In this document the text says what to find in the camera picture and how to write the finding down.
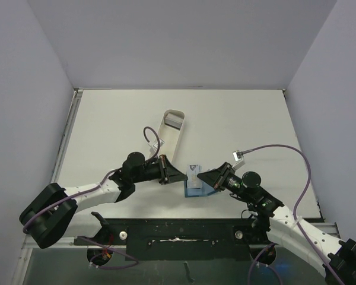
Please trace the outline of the blue card holder wallet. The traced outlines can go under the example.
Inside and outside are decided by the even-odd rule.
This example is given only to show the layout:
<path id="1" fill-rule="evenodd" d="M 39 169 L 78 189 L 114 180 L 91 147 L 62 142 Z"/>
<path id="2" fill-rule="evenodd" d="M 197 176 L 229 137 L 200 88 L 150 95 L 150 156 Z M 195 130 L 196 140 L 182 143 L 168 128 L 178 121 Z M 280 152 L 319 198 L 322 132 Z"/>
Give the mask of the blue card holder wallet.
<path id="1" fill-rule="evenodd" d="M 215 190 L 198 178 L 184 181 L 185 198 L 208 197 L 215 194 Z"/>

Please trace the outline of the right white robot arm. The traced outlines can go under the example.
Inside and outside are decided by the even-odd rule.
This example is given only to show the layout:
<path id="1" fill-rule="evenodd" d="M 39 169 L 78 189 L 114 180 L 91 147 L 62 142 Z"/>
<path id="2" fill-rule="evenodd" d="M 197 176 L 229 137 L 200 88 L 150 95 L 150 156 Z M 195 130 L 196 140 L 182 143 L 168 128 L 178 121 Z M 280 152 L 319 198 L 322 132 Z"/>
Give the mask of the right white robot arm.
<path id="1" fill-rule="evenodd" d="M 216 191 L 229 190 L 256 213 L 257 224 L 252 228 L 256 241 L 270 241 L 287 249 L 311 265 L 327 284 L 356 284 L 356 241 L 343 241 L 295 216 L 261 187 L 259 174 L 246 172 L 238 177 L 231 165 L 224 163 L 197 177 Z"/>

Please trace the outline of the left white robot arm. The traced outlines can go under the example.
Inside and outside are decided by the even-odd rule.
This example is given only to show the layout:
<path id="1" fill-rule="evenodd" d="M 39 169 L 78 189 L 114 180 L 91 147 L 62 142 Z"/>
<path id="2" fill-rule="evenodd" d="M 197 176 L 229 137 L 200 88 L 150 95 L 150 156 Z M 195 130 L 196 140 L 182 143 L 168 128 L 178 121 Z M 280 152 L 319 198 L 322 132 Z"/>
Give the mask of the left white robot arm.
<path id="1" fill-rule="evenodd" d="M 20 214 L 23 232 L 30 235 L 44 249 L 64 236 L 85 236 L 94 243 L 104 243 L 109 229 L 103 219 L 93 214 L 93 225 L 77 225 L 76 213 L 101 204 L 117 203 L 127 199 L 136 190 L 136 184 L 157 181 L 160 185 L 187 180 L 187 175 L 175 168 L 162 154 L 145 159 L 140 152 L 128 155 L 122 167 L 105 174 L 99 183 L 66 187 L 51 183 Z"/>

